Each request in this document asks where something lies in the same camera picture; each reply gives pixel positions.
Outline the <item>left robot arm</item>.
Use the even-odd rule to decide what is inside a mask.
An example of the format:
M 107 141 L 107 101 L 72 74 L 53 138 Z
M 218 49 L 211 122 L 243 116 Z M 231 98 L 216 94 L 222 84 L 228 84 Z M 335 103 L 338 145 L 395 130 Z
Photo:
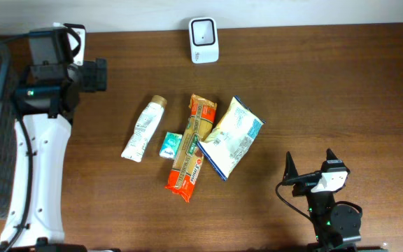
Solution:
M 32 63 L 10 94 L 15 112 L 13 190 L 0 251 L 86 251 L 64 241 L 62 177 L 82 92 L 107 88 L 107 61 L 85 61 L 86 28 L 55 24 L 27 33 Z

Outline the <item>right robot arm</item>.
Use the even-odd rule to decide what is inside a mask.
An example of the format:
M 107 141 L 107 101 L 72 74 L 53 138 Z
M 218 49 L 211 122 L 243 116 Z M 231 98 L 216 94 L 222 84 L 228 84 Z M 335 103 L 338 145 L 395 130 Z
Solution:
M 307 245 L 307 251 L 356 251 L 362 237 L 362 208 L 347 201 L 336 201 L 334 194 L 346 185 L 350 169 L 331 149 L 318 171 L 298 174 L 289 152 L 285 157 L 285 171 L 278 186 L 291 186 L 294 197 L 305 197 L 308 212 L 304 213 L 281 195 L 278 198 L 291 209 L 307 218 L 313 225 L 316 242 Z

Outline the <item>yellow white snack bag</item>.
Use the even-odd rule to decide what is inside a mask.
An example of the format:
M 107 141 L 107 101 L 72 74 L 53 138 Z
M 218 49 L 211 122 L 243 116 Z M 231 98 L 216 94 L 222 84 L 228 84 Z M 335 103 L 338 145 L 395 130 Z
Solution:
M 197 146 L 219 177 L 226 181 L 264 124 L 264 120 L 257 117 L 238 96 L 234 96 L 227 112 Z

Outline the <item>orange spaghetti pack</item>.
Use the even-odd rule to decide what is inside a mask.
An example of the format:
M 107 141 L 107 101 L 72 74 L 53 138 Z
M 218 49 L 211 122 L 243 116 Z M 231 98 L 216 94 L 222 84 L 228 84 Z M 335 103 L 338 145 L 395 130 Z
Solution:
M 217 104 L 193 94 L 189 108 L 190 117 L 165 186 L 186 202 L 192 197 L 204 162 L 204 154 L 198 143 L 204 141 L 213 129 Z

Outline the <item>green tissue pack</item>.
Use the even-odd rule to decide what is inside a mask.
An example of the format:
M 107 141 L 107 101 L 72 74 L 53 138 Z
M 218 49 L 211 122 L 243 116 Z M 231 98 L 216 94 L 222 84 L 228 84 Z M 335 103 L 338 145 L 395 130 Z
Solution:
M 182 134 L 167 132 L 159 152 L 161 158 L 174 160 L 183 138 Z

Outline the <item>white tube gold cap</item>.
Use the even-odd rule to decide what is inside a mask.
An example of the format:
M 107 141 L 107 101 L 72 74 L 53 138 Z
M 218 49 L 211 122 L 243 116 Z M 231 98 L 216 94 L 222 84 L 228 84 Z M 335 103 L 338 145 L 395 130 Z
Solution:
M 152 97 L 135 123 L 133 135 L 121 153 L 122 158 L 141 162 L 148 142 L 162 119 L 166 105 L 167 100 L 164 97 L 159 95 Z

